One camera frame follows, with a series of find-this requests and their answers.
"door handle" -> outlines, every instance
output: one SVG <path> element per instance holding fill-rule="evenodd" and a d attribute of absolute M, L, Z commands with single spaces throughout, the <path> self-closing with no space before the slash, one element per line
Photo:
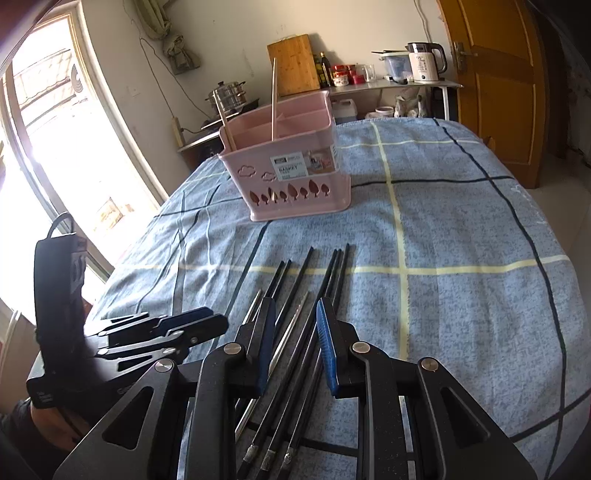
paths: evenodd
<path fill-rule="evenodd" d="M 477 52 L 469 52 L 464 50 L 464 43 L 461 41 L 455 41 L 453 43 L 453 52 L 456 57 L 457 71 L 466 71 L 466 57 L 477 57 Z"/>

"blue gripper pad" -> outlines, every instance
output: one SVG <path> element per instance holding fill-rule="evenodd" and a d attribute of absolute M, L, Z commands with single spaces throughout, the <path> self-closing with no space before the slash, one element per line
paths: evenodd
<path fill-rule="evenodd" d="M 174 317 L 165 317 L 158 322 L 154 328 L 154 333 L 158 336 L 166 335 L 166 332 L 173 328 L 178 328 L 187 323 L 196 322 L 213 315 L 213 310 L 207 307 L 201 307 L 188 312 L 182 312 Z"/>
<path fill-rule="evenodd" d="M 339 384 L 336 378 L 336 352 L 330 332 L 328 315 L 335 316 L 332 304 L 329 299 L 321 299 L 316 304 L 316 328 L 318 330 L 318 338 L 320 339 L 320 352 L 322 353 L 322 361 L 324 362 L 324 371 L 326 373 L 326 382 L 332 396 L 336 396 L 339 390 Z"/>
<path fill-rule="evenodd" d="M 265 328 L 262 333 L 261 348 L 259 350 L 259 372 L 256 389 L 259 395 L 263 395 L 269 379 L 269 364 L 273 356 L 273 337 L 275 333 L 275 300 L 270 297 L 263 298 L 259 315 L 265 314 Z"/>

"white kettle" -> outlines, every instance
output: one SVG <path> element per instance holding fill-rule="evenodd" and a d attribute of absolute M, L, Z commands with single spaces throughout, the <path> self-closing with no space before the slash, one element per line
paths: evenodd
<path fill-rule="evenodd" d="M 439 74 L 447 70 L 447 60 L 443 47 L 439 43 L 412 42 L 407 45 L 408 57 L 417 83 L 433 83 L 439 80 Z M 437 68 L 433 50 L 441 54 L 443 66 Z"/>

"wooden cutting board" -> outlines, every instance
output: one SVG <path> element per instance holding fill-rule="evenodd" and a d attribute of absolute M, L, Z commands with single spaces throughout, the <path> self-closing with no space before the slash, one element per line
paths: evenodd
<path fill-rule="evenodd" d="M 308 35 L 298 35 L 267 45 L 269 59 L 277 58 L 277 85 L 280 96 L 319 90 Z"/>

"wooden stick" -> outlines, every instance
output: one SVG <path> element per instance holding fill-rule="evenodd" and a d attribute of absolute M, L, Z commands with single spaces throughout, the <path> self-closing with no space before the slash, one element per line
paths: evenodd
<path fill-rule="evenodd" d="M 273 58 L 273 85 L 271 98 L 271 141 L 277 139 L 277 58 Z"/>
<path fill-rule="evenodd" d="M 228 125 L 226 114 L 223 112 L 222 103 L 217 95 L 217 92 L 213 92 L 213 99 L 216 101 L 217 111 L 220 113 L 220 118 L 222 119 L 224 130 L 226 131 L 226 137 L 230 143 L 230 150 L 235 151 L 237 150 L 236 142 L 234 141 L 234 137 L 230 131 L 230 126 Z"/>

